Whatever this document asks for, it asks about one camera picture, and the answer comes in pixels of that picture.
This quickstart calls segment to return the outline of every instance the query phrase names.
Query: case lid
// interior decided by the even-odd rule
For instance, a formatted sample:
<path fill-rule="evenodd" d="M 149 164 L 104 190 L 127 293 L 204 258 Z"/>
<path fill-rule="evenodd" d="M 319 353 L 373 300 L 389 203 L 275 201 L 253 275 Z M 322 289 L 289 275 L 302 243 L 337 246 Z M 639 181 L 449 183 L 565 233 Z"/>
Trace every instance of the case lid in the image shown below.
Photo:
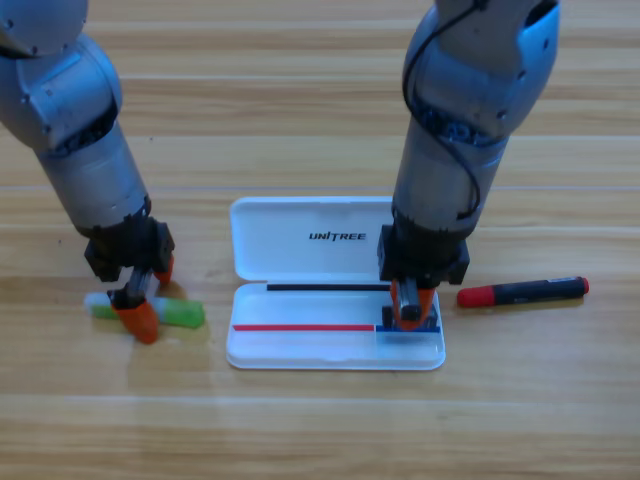
<path fill-rule="evenodd" d="M 391 197 L 256 197 L 231 207 L 237 274 L 272 282 L 378 282 Z"/>

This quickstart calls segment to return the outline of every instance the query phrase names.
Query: red marker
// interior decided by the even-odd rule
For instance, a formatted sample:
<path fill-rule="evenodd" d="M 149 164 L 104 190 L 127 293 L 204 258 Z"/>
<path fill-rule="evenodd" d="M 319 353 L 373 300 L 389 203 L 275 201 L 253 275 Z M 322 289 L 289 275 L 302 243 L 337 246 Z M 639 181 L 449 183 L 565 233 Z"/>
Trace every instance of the red marker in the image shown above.
<path fill-rule="evenodd" d="M 458 292 L 458 305 L 465 308 L 492 307 L 494 305 L 581 298 L 587 293 L 589 293 L 589 282 L 586 278 L 558 278 L 537 282 L 464 288 Z"/>

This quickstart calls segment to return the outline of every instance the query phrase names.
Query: red line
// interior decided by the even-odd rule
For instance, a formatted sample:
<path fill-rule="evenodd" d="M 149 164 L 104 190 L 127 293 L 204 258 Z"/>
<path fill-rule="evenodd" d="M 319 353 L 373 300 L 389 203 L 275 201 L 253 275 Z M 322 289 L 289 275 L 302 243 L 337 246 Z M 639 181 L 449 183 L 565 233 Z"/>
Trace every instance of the red line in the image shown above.
<path fill-rule="evenodd" d="M 236 332 L 373 332 L 374 325 L 292 325 L 292 324 L 256 324 L 234 325 Z"/>

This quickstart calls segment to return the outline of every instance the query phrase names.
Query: white plastic case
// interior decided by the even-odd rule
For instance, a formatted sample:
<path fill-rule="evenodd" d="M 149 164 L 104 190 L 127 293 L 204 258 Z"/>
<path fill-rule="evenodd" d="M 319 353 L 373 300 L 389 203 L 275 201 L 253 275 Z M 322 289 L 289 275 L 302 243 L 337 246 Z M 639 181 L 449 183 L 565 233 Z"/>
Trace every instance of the white plastic case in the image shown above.
<path fill-rule="evenodd" d="M 388 291 L 304 290 L 378 280 L 377 245 L 389 197 L 254 197 L 231 207 L 236 272 L 227 359 L 250 369 L 432 370 L 445 360 L 429 332 L 377 331 Z"/>

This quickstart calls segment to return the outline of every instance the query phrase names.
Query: black cable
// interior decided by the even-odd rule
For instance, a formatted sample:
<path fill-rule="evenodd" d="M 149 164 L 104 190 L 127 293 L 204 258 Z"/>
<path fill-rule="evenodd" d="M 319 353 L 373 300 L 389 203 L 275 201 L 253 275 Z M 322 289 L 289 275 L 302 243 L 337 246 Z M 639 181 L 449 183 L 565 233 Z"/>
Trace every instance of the black cable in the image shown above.
<path fill-rule="evenodd" d="M 413 72 L 413 69 L 416 66 L 416 63 L 418 63 L 418 60 L 420 60 L 420 57 L 422 57 L 422 54 L 424 53 L 424 51 L 427 49 L 427 47 L 433 41 L 434 38 L 437 38 L 439 35 L 443 34 L 447 30 L 449 30 L 451 27 L 455 26 L 456 24 L 458 24 L 459 22 L 467 18 L 472 13 L 476 11 L 484 10 L 487 6 L 487 3 L 488 3 L 488 0 L 473 0 L 473 4 L 469 8 L 464 10 L 459 15 L 456 15 L 455 17 L 453 17 L 451 20 L 449 20 L 447 23 L 445 23 L 443 26 L 441 26 L 437 30 L 434 30 L 426 38 L 426 40 L 422 42 L 422 45 L 420 45 L 418 50 L 416 50 L 416 53 L 413 55 L 413 58 L 407 64 L 407 68 L 405 70 L 404 77 L 402 79 L 402 96 L 404 97 L 404 103 L 407 105 L 407 108 L 409 109 L 411 116 L 433 138 L 433 140 L 440 147 L 446 150 L 447 153 L 449 153 L 449 155 L 451 155 L 451 157 L 456 161 L 456 163 L 460 165 L 460 167 L 462 167 L 465 173 L 469 176 L 469 180 L 471 181 L 471 185 L 473 186 L 475 197 L 476 197 L 473 207 L 471 207 L 471 209 L 467 210 L 466 212 L 459 213 L 458 220 L 470 217 L 478 210 L 478 208 L 480 208 L 480 201 L 482 197 L 480 194 L 480 185 L 478 184 L 478 179 L 476 178 L 475 174 L 471 170 L 471 167 L 469 167 L 469 163 L 466 161 L 464 156 L 453 145 L 443 142 L 442 139 L 439 137 L 439 135 L 436 132 L 434 132 L 431 129 L 431 127 L 429 127 L 423 121 L 423 116 L 420 114 L 420 112 L 418 112 L 415 109 L 413 102 L 409 98 L 409 80 L 411 78 L 411 73 Z"/>

